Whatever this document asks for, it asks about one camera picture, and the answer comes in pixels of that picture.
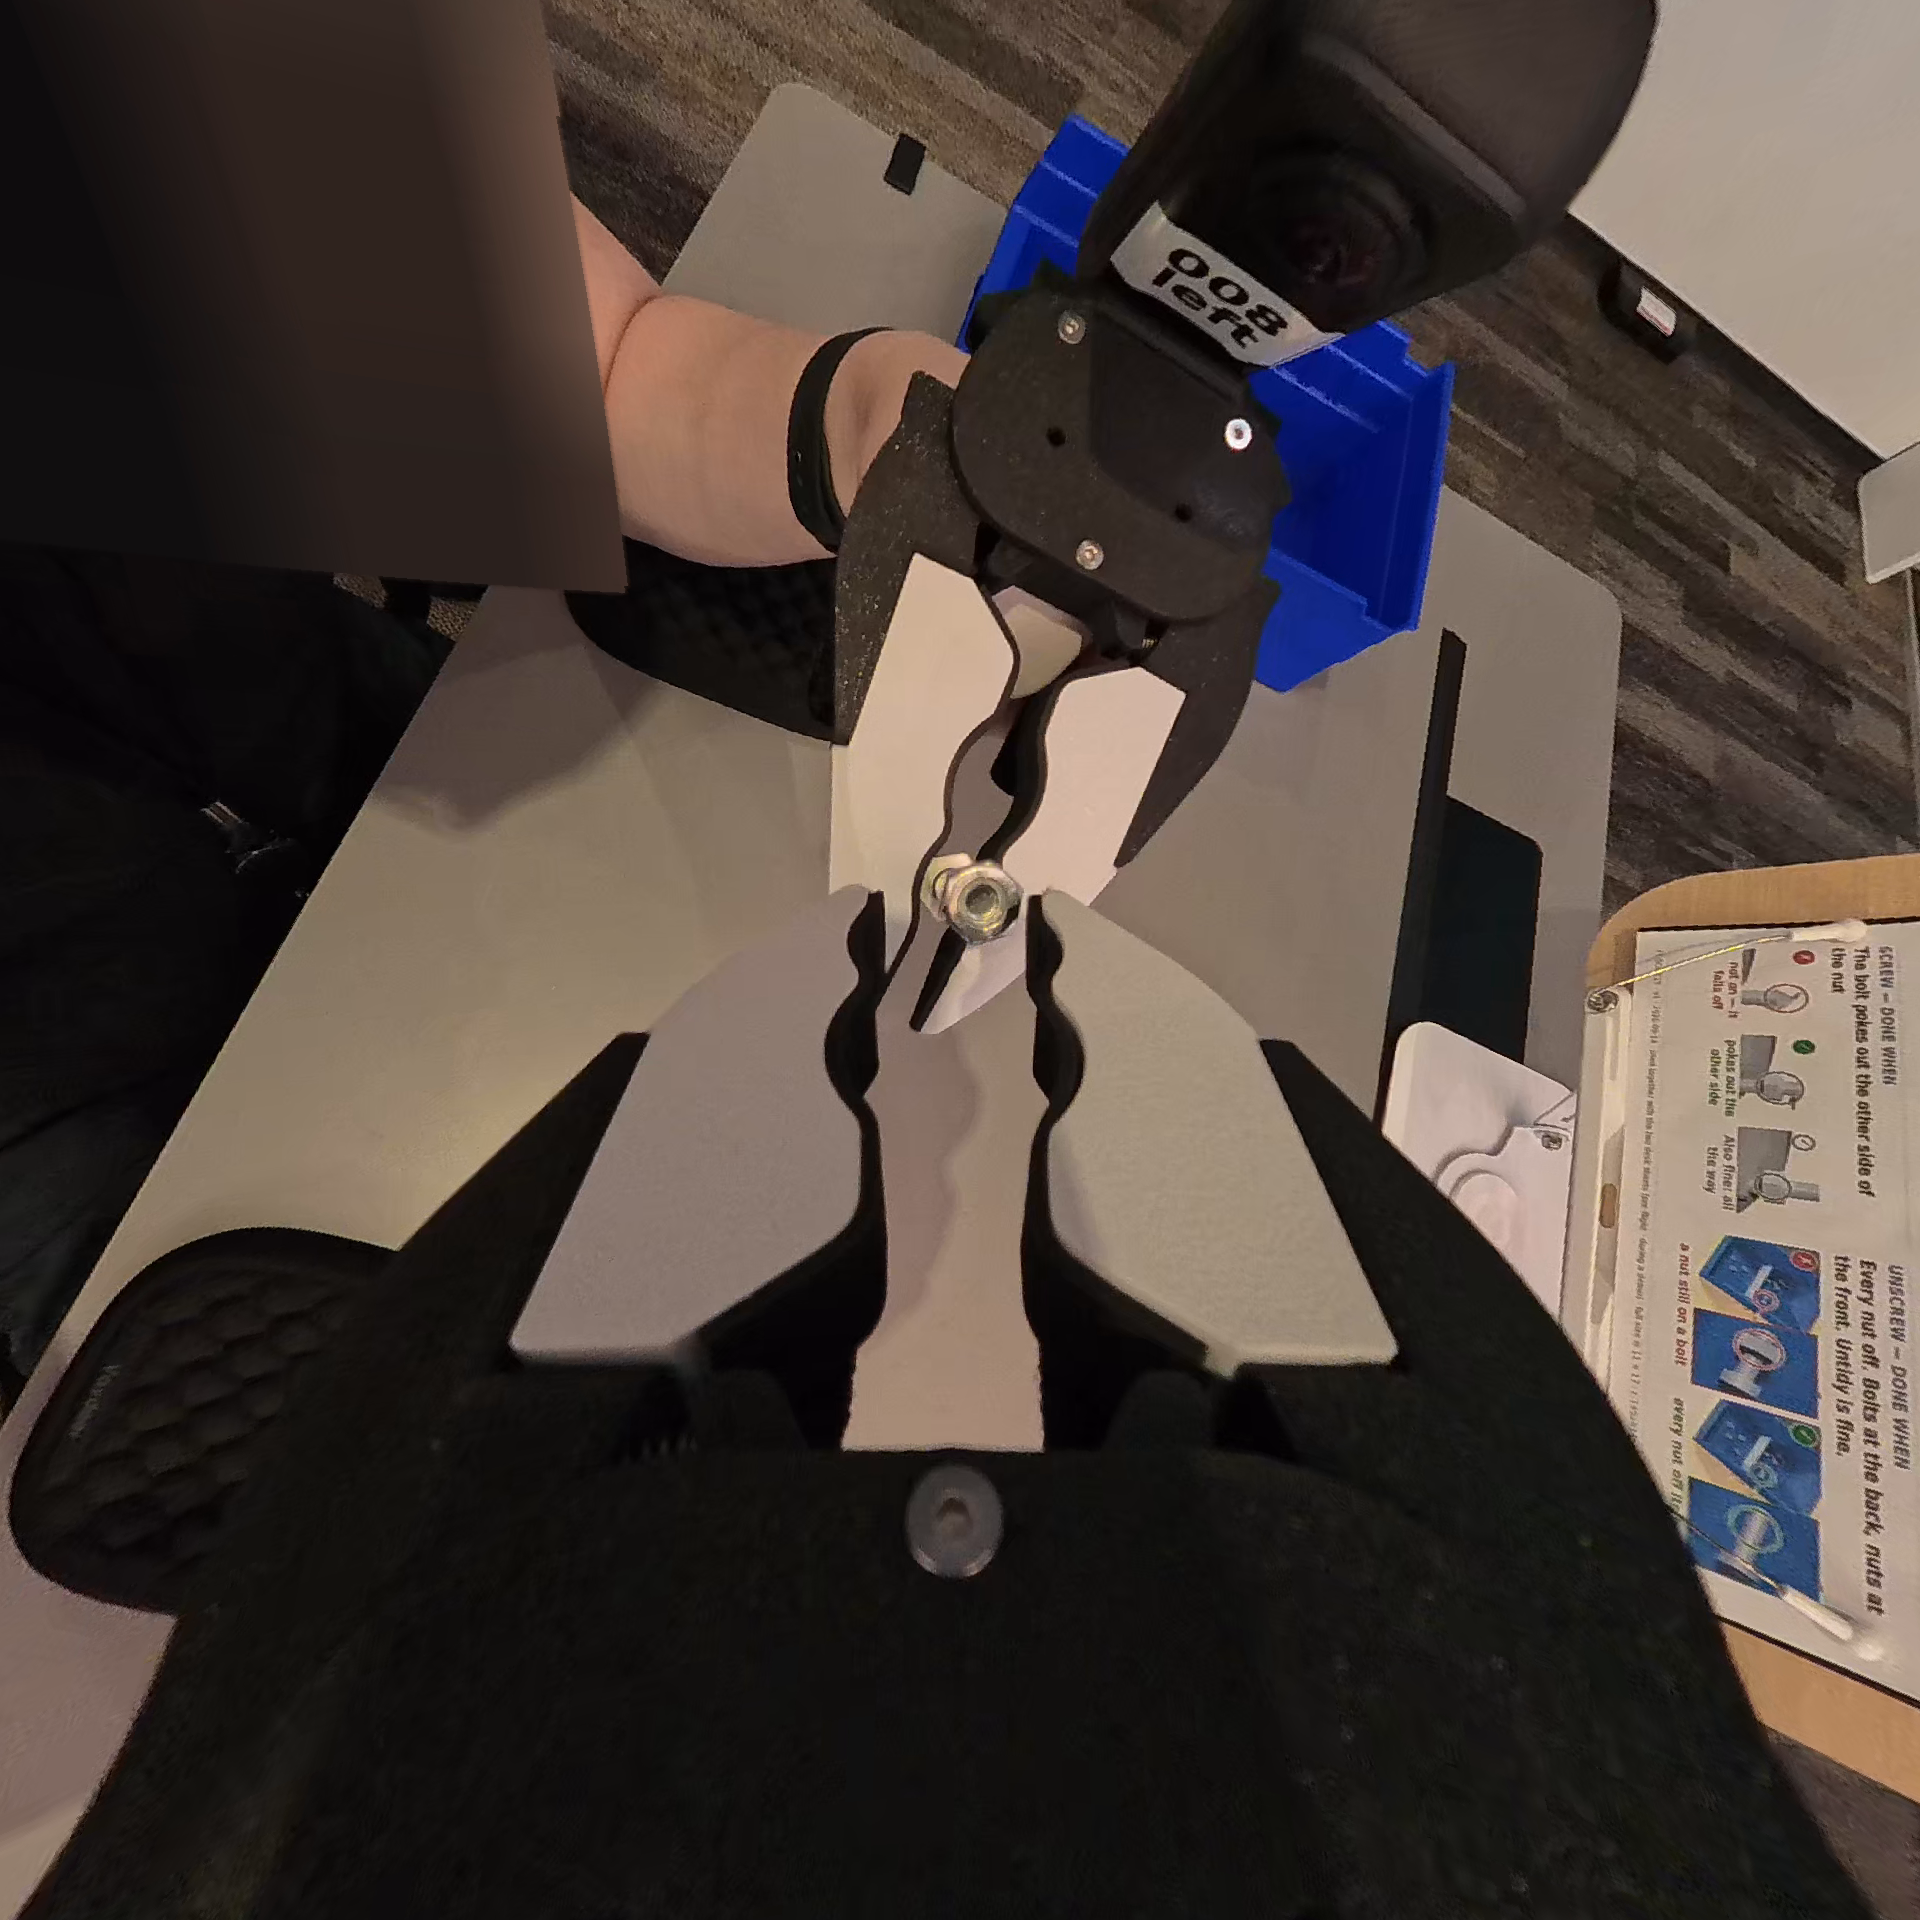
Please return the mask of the blue bin with black divider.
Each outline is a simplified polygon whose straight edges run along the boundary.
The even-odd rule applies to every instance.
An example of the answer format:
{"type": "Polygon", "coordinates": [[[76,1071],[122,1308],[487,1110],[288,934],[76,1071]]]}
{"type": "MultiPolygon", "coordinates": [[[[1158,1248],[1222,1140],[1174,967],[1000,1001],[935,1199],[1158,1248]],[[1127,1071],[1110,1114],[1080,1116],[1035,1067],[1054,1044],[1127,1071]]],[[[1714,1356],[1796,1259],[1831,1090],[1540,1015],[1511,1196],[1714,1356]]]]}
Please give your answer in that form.
{"type": "MultiPolygon", "coordinates": [[[[1040,263],[1073,265],[1127,151],[1080,112],[1060,124],[1016,192],[959,346],[975,344],[982,298],[1027,288],[1040,263]]],[[[1288,692],[1420,627],[1452,388],[1452,367],[1417,364],[1393,320],[1255,376],[1289,482],[1264,564],[1280,598],[1262,633],[1262,687],[1288,692]]]]}

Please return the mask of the person's left forearm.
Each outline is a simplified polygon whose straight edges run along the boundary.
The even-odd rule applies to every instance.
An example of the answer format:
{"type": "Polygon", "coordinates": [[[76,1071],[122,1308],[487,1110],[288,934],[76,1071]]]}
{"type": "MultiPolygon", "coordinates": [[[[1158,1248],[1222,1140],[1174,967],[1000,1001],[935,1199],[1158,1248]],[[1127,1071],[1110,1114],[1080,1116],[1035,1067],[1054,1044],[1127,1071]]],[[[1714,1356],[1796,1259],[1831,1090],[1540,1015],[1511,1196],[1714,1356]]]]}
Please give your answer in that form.
{"type": "Polygon", "coordinates": [[[790,420],[825,337],[679,298],[570,201],[616,478],[618,530],[682,560],[825,560],[794,511],[790,420]]]}

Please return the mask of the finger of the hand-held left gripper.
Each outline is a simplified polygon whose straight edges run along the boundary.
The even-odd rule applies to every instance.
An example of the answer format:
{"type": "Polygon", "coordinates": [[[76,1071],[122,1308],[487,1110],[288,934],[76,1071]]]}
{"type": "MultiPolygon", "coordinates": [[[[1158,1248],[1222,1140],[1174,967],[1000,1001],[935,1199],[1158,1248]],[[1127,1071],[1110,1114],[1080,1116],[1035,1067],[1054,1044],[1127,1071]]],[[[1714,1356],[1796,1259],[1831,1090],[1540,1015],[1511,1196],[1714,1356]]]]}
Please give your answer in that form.
{"type": "Polygon", "coordinates": [[[1016,678],[1017,647],[984,590],[915,556],[831,780],[831,892],[855,888],[880,905],[884,992],[921,927],[928,870],[978,852],[976,840],[953,840],[953,788],[1016,678]]]}
{"type": "Polygon", "coordinates": [[[1007,740],[1016,751],[1014,806],[975,855],[1020,881],[1022,915],[994,945],[964,946],[926,903],[939,934],[921,980],[921,1034],[945,1034],[1024,978],[1024,927],[1043,900],[1090,905],[1115,881],[1184,699],[1170,681],[1131,666],[1076,671],[1022,706],[1007,740]]]}

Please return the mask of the black wristband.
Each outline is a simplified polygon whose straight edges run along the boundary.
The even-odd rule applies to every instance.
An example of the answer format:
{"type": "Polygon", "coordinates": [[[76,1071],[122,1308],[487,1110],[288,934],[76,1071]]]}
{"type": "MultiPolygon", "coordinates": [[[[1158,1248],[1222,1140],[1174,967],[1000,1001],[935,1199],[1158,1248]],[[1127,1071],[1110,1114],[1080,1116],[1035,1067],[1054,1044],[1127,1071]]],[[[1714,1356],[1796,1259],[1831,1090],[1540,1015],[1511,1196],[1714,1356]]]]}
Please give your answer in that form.
{"type": "Polygon", "coordinates": [[[820,344],[808,360],[790,403],[784,439],[790,508],[803,534],[831,556],[840,554],[849,514],[833,481],[828,398],[849,355],[880,331],[880,327],[859,327],[820,344]]]}

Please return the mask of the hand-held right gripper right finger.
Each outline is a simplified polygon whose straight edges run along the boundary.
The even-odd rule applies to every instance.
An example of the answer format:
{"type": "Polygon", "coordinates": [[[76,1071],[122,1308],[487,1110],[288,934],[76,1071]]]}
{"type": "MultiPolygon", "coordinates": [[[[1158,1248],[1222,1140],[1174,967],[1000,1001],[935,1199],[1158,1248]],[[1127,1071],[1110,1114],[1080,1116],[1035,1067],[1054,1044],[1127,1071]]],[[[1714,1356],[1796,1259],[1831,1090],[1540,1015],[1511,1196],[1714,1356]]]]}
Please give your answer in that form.
{"type": "Polygon", "coordinates": [[[1212,1375],[1400,1344],[1255,1028],[1067,895],[1027,923],[1040,1256],[1212,1375]]]}

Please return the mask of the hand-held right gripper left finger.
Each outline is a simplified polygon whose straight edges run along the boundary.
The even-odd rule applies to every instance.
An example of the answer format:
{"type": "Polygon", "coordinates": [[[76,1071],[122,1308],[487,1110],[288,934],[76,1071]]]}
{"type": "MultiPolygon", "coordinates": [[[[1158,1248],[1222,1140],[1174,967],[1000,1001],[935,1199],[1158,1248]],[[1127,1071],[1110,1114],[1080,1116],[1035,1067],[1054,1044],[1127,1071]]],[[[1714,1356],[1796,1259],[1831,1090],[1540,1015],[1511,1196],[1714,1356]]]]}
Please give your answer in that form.
{"type": "Polygon", "coordinates": [[[884,983],[883,899],[846,888],[659,1018],[512,1331],[516,1358],[679,1358],[858,1224],[884,983]]]}

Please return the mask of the black textured wrist pad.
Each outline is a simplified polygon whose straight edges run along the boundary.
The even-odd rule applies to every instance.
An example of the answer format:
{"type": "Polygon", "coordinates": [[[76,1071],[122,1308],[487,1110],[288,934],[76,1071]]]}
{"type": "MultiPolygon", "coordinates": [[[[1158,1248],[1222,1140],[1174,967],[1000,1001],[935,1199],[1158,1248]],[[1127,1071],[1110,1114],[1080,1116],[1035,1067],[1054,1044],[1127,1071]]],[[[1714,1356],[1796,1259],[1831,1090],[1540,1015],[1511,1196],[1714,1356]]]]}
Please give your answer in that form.
{"type": "Polygon", "coordinates": [[[135,1274],[18,1454],[7,1520],[27,1566],[87,1600],[178,1615],[273,1427],[391,1262],[361,1240],[251,1228],[135,1274]]]}
{"type": "Polygon", "coordinates": [[[567,592],[609,658],[775,729],[833,740],[831,560],[714,567],[625,542],[623,592],[567,592]]]}

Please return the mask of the person's left hand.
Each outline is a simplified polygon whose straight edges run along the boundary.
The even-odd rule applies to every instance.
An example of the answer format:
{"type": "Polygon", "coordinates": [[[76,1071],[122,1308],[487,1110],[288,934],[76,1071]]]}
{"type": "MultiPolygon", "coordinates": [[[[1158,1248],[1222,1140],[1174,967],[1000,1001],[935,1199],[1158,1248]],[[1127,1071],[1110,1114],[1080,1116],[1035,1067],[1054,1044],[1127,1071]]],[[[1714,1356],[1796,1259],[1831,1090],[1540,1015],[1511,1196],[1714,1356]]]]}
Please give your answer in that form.
{"type": "Polygon", "coordinates": [[[932,378],[953,392],[968,367],[963,348],[926,331],[879,330],[849,350],[823,403],[833,496],[843,514],[854,513],[870,466],[895,436],[915,378],[932,378]]]}

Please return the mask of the black floor box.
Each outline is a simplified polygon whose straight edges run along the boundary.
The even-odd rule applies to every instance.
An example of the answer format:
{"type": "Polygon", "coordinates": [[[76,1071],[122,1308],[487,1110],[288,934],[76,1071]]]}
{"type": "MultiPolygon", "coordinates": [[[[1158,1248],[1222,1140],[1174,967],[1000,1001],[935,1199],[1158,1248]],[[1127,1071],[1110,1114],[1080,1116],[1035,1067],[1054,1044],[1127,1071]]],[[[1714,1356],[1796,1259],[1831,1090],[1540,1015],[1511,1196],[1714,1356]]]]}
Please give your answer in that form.
{"type": "Polygon", "coordinates": [[[1632,346],[1672,364],[1692,352],[1697,316],[1626,259],[1608,263],[1599,279],[1601,313],[1632,346]]]}

